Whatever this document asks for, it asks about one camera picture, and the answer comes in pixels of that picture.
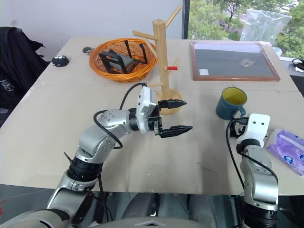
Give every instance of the blue mug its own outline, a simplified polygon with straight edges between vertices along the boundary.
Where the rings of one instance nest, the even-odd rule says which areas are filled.
[[[246,101],[247,96],[243,90],[235,87],[228,87],[223,90],[215,112],[219,118],[224,120],[231,120],[238,111],[241,112],[241,116],[244,116],[246,115],[246,111],[243,108],[243,105]]]

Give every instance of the wicker basket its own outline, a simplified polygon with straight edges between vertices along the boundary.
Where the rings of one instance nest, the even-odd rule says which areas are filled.
[[[136,58],[136,59],[144,60],[143,51],[139,47],[139,45],[141,43],[143,44],[148,63],[147,64],[139,63],[132,70],[132,72],[130,72],[128,74],[110,74],[106,71],[106,68],[104,67],[98,54],[102,51],[108,52],[110,49],[112,49],[113,51],[115,51],[119,54],[129,56],[127,48],[124,43],[124,41],[126,39],[129,42],[129,47],[130,47],[132,57]],[[157,58],[150,51],[150,49],[147,46],[147,44],[145,43],[145,41],[142,39],[136,39],[136,38],[121,38],[121,39],[115,39],[115,40],[108,41],[104,44],[99,45],[96,49],[94,49],[94,51],[92,52],[91,57],[90,57],[90,67],[98,75],[111,79],[111,80],[114,80],[114,81],[117,81],[117,82],[121,82],[121,83],[136,82],[136,81],[139,81],[139,80],[145,78],[148,75],[148,73],[154,68],[156,62],[157,62]]]

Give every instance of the mug handle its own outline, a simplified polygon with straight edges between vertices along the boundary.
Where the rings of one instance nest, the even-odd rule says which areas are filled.
[[[238,109],[241,112],[241,116],[246,115],[246,111],[245,111],[245,109],[242,106],[238,107]]]

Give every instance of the white wall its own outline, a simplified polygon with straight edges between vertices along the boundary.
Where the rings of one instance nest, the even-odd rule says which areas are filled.
[[[167,20],[182,0],[2,0],[1,26],[17,27],[46,47],[46,60],[74,36],[132,37],[153,33],[152,21]],[[182,11],[167,28],[181,38]]]

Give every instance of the purple tissue package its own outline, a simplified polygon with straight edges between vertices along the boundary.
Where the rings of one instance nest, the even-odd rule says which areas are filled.
[[[304,175],[304,139],[286,130],[275,129],[265,147],[293,171]]]

